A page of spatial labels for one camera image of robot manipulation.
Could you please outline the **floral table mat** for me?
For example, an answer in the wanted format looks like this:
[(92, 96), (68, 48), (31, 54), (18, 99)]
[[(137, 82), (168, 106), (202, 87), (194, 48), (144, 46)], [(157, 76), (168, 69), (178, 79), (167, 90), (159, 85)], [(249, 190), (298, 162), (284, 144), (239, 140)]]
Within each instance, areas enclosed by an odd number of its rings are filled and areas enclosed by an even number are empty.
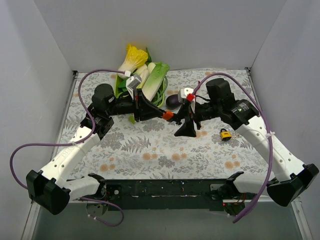
[[(165, 97), (181, 88), (194, 88), (213, 69), (171, 70), (167, 74)], [(78, 97), (78, 85), (85, 73), (78, 73), (73, 96), (63, 126), (60, 142), (73, 137), (85, 111)], [(114, 86), (116, 75), (108, 72), (90, 75), (81, 86), (81, 96), (88, 106), (95, 87)], [(105, 179), (226, 179), (243, 171), (246, 176), (264, 178), (268, 165), (251, 144), (220, 118), (201, 123), (196, 137), (175, 137), (180, 126), (160, 118), (133, 124), (130, 115), (114, 116), (114, 125), (77, 164), (68, 179), (80, 179), (95, 173)], [(230, 131), (229, 141), (222, 141), (220, 130)]]

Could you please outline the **long green white cabbage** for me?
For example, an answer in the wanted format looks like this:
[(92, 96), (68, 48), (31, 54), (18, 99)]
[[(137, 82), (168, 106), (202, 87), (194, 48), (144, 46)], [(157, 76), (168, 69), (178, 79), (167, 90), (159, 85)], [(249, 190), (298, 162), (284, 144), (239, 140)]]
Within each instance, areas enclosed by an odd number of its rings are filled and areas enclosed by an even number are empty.
[(170, 70), (170, 66), (167, 63), (158, 62), (152, 73), (149, 74), (143, 88), (142, 92), (144, 96), (151, 101), (156, 95), (159, 87), (161, 86), (164, 77)]

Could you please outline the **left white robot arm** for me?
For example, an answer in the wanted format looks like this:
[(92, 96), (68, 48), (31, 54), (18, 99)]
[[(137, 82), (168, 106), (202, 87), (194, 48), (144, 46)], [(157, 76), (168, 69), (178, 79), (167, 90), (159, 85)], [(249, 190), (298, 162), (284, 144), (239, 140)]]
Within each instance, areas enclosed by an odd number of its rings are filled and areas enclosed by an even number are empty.
[(106, 196), (104, 179), (94, 173), (80, 180), (68, 177), (83, 157), (96, 146), (111, 129), (113, 116), (134, 114), (137, 121), (161, 118), (164, 110), (154, 106), (141, 89), (133, 96), (116, 98), (110, 84), (98, 85), (91, 98), (88, 113), (76, 130), (70, 145), (61, 150), (39, 171), (26, 176), (29, 197), (51, 214), (59, 214), (70, 200), (92, 196), (101, 200)]

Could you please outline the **orange padlock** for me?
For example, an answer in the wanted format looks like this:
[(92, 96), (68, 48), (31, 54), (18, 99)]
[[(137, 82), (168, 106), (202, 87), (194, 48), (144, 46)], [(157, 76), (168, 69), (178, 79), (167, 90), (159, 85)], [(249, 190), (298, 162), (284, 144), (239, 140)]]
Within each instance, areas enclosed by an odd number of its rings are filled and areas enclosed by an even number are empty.
[(171, 111), (166, 111), (162, 114), (162, 119), (166, 120), (166, 121), (170, 121), (173, 117), (174, 117), (174, 113)]

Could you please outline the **white green leek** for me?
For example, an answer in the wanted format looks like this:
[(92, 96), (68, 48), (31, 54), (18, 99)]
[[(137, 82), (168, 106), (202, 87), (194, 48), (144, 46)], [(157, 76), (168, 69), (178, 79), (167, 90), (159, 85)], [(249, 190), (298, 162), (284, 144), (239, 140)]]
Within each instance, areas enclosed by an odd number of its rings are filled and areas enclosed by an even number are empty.
[(138, 89), (142, 89), (147, 78), (149, 77), (150, 73), (148, 71), (148, 69), (144, 69), (141, 74), (139, 75), (141, 78), (141, 83), (137, 86)]

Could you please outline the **green long beans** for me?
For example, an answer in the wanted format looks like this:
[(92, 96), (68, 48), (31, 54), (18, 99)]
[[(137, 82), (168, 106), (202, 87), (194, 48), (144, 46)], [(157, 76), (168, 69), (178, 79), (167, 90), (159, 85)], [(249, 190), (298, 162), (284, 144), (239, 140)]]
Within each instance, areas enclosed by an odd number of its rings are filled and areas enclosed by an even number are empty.
[(158, 91), (156, 92), (156, 95), (152, 99), (152, 104), (155, 105), (156, 107), (161, 107), (164, 104), (165, 101), (165, 92), (167, 90), (169, 83), (168, 83), (168, 78), (165, 76), (162, 84), (160, 85)]

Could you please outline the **yellow padlock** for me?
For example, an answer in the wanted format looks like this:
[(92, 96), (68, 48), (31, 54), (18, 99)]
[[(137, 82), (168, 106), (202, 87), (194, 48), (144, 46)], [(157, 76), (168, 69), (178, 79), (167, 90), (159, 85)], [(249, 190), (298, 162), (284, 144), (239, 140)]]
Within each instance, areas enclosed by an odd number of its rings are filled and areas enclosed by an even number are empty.
[(225, 128), (222, 128), (220, 130), (220, 138), (223, 142), (226, 142), (232, 138), (232, 135), (228, 130), (226, 130)]

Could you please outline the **yellow leaf napa cabbage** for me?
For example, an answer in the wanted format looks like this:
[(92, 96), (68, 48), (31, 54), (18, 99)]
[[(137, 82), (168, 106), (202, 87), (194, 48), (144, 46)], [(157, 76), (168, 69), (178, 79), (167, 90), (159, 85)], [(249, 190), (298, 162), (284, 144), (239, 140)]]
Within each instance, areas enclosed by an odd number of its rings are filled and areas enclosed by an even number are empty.
[(149, 55), (145, 50), (138, 49), (137, 47), (128, 43), (126, 46), (125, 59), (118, 70), (121, 72), (128, 71), (133, 73), (146, 63), (148, 57)]

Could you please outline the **green bok choy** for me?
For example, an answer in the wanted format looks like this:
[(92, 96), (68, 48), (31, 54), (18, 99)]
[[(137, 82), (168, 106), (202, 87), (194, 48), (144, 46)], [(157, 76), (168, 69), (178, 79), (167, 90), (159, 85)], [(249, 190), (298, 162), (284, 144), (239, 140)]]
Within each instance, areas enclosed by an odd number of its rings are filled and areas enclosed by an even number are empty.
[(122, 79), (121, 77), (117, 78), (117, 88), (124, 89), (126, 88), (127, 79)]

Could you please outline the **purple eggplant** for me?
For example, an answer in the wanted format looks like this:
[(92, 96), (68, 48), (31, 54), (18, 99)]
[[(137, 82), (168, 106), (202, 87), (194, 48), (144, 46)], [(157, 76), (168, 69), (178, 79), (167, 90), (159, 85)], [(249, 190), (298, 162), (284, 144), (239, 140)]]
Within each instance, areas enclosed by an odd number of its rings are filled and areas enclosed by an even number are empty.
[(172, 94), (168, 96), (166, 98), (165, 104), (169, 110), (175, 110), (181, 106), (181, 103), (179, 102), (179, 97), (177, 94)]

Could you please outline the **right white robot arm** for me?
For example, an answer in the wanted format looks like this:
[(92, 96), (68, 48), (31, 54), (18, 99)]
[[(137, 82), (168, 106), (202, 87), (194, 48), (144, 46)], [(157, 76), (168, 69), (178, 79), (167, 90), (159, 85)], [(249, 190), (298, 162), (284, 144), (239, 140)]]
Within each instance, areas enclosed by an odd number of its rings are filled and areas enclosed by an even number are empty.
[(196, 102), (196, 91), (192, 88), (179, 91), (181, 107), (177, 115), (184, 123), (174, 135), (195, 137), (195, 129), (201, 128), (202, 121), (220, 118), (245, 138), (268, 163), (267, 175), (274, 175), (273, 179), (254, 179), (237, 172), (220, 187), (221, 194), (232, 199), (243, 193), (267, 195), (278, 205), (288, 206), (310, 186), (319, 169), (295, 157), (270, 131), (261, 112), (250, 101), (235, 99), (228, 81), (216, 78), (205, 86), (209, 96), (206, 103)]

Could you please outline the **green plastic basket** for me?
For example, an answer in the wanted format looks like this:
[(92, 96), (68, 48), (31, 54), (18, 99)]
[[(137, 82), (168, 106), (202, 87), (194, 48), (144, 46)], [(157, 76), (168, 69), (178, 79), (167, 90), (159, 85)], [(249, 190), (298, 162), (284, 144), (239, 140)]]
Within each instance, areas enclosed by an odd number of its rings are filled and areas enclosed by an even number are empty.
[[(114, 93), (117, 98), (120, 95), (122, 95), (124, 92), (127, 91), (126, 81), (127, 81), (126, 79), (123, 80), (119, 76), (116, 77)], [(151, 101), (155, 106), (161, 107), (164, 104), (165, 91), (166, 91), (168, 85), (169, 85), (168, 78), (165, 76), (158, 91), (156, 92), (156, 95), (153, 97), (153, 99)]]

